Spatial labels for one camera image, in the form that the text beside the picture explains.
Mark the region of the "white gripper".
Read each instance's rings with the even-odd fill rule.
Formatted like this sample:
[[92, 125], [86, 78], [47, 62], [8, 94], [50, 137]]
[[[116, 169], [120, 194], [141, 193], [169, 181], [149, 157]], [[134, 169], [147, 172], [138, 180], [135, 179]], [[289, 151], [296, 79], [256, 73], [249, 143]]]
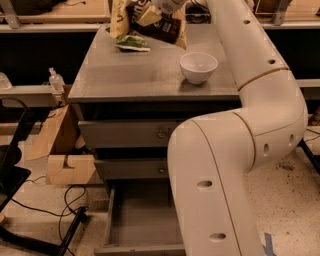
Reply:
[[140, 26], [154, 24], [161, 20], [162, 12], [165, 14], [173, 14], [175, 11], [179, 10], [186, 1], [187, 0], [151, 0], [153, 5], [150, 5], [142, 13], [136, 23]]

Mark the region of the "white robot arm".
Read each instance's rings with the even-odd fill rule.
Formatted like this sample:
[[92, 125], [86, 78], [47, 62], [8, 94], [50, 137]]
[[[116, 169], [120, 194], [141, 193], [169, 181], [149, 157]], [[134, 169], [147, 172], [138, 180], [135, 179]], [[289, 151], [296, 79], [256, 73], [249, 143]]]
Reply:
[[168, 171], [186, 256], [265, 256], [245, 174], [296, 148], [307, 107], [289, 66], [244, 0], [207, 0], [241, 100], [172, 133]]

